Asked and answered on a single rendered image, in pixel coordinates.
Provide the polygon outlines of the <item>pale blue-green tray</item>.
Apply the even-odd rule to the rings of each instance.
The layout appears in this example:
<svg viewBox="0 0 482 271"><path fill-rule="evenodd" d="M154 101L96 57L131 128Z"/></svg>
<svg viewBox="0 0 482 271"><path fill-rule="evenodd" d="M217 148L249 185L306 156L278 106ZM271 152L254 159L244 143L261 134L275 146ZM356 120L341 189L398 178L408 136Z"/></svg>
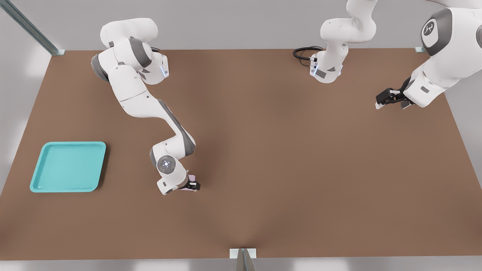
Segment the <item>pale blue-green tray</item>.
<svg viewBox="0 0 482 271"><path fill-rule="evenodd" d="M93 192L99 184L106 144L54 141L41 148L32 176L34 193Z"/></svg>

